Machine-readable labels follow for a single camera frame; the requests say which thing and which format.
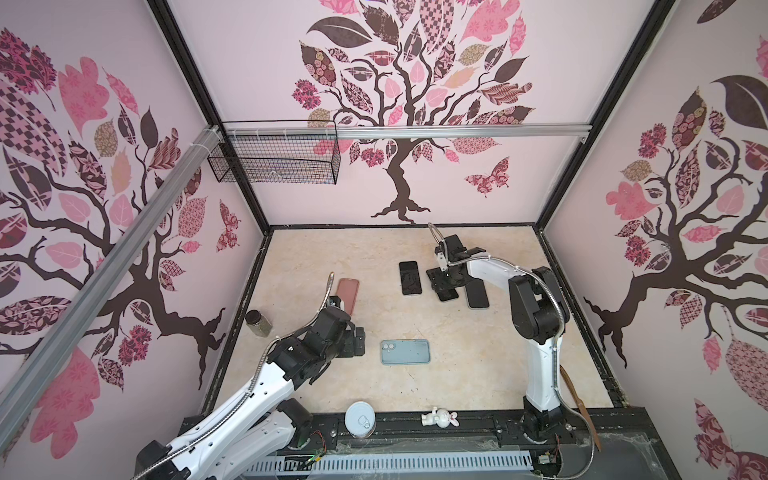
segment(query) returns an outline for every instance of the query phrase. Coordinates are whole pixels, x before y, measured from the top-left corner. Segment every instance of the pink phone case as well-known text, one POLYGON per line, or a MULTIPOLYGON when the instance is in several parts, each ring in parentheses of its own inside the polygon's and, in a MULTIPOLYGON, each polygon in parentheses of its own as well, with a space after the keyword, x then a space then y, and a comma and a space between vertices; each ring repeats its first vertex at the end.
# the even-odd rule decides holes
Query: pink phone case
POLYGON ((357 299, 357 288, 360 282, 353 278, 342 278, 336 287, 336 295, 344 302, 344 311, 352 316, 355 309, 355 300, 357 299))

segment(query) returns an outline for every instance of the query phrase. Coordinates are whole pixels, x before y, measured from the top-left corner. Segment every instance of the white rabbit figurine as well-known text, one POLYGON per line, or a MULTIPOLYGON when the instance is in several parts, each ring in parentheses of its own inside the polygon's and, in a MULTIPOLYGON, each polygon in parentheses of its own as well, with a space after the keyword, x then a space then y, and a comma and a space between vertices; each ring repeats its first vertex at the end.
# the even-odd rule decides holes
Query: white rabbit figurine
POLYGON ((422 415, 422 425, 427 426, 437 424, 441 429, 446 428, 449 424, 458 427, 457 416, 458 414, 456 412, 448 413, 448 410, 446 409, 432 407, 432 413, 422 415))

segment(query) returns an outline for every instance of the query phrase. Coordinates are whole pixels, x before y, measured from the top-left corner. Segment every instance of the marble floor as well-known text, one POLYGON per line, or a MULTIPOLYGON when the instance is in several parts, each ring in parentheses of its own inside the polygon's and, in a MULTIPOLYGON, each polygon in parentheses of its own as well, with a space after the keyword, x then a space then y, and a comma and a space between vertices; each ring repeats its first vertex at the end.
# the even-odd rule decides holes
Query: marble floor
MULTIPOLYGON (((547 265, 530 227, 442 228, 468 248, 529 268, 547 265)), ((525 340, 512 325, 505 292, 486 284, 486 310, 467 307, 465 293, 438 301, 425 271, 437 266, 435 242, 426 228, 277 230, 267 251, 250 308, 260 310, 273 333, 287 334, 315 313, 326 278, 360 281, 353 322, 366 329, 366 354, 335 359, 313 385, 294 394, 311 412, 343 412, 357 400, 376 411, 521 409, 527 385, 525 340), (399 262, 416 260, 423 294, 403 296, 399 262), (427 339, 426 365, 385 366, 385 339, 427 339)), ((268 339, 243 326, 217 404, 253 375, 268 339)), ((573 322, 563 336, 561 363, 587 407, 611 407, 597 370, 573 322)), ((563 385, 564 398, 574 405, 563 385)))

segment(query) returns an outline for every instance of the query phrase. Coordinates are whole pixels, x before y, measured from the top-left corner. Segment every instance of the black wire basket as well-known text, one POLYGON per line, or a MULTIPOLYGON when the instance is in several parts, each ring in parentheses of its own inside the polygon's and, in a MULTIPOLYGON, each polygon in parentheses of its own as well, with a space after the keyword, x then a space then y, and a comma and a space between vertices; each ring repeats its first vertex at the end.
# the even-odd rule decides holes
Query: black wire basket
POLYGON ((237 181, 230 162, 239 161, 250 182, 336 184, 341 153, 335 121, 224 123, 234 155, 224 153, 229 150, 225 143, 208 157, 219 182, 237 181))

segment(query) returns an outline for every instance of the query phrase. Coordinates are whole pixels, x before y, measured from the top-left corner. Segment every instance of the wall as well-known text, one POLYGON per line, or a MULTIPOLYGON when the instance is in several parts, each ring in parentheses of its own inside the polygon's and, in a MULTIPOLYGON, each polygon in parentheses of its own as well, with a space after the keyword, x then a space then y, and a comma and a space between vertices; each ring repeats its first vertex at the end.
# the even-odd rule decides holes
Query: wall
MULTIPOLYGON (((651 3, 173 7, 225 120, 383 126, 589 122, 651 3)), ((391 155, 388 144, 342 142, 337 185, 255 184, 269 221, 535 221, 574 138, 397 140, 391 155)))
MULTIPOLYGON (((205 123, 139 0, 6 5, 0 28, 4 386, 205 123)), ((144 445, 173 438, 200 410, 259 242, 237 187, 204 164, 0 478, 129 478, 144 445)))
POLYGON ((547 229, 683 478, 768 475, 765 18, 681 2, 547 229))

